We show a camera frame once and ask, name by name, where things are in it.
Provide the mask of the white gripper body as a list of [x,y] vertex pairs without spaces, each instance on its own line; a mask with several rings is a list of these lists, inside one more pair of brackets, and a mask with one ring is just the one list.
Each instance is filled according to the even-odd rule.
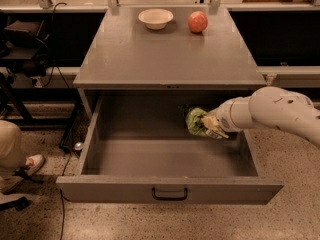
[[209,112],[210,116],[214,116],[219,126],[225,132],[238,132],[239,128],[235,125],[231,117],[231,109],[234,101],[228,100],[222,103],[219,107]]

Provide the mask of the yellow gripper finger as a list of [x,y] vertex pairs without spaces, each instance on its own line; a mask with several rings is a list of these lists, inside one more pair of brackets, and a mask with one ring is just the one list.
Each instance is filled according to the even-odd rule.
[[218,131],[220,129],[218,120],[215,115],[205,116],[201,119],[204,126],[212,131]]

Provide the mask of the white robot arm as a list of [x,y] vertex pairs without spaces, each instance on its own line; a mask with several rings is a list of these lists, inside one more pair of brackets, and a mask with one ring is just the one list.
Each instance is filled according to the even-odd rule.
[[227,100],[201,121],[221,136],[245,129],[272,128],[320,147],[320,111],[307,96],[278,87],[263,87],[251,96]]

